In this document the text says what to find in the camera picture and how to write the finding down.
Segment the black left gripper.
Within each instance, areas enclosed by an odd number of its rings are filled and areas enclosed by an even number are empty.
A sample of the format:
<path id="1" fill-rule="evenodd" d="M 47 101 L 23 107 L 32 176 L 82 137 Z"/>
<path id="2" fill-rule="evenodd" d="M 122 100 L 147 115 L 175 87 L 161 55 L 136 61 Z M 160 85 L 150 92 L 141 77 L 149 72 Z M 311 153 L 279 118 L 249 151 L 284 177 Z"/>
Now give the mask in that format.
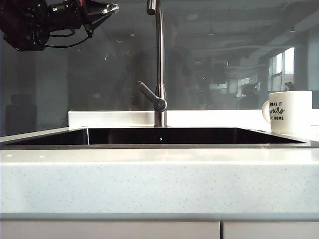
<path id="1" fill-rule="evenodd" d="M 118 4 L 102 3 L 97 0 L 64 0 L 63 7 L 63 23 L 84 25 L 86 30 L 95 30 L 119 11 Z"/>

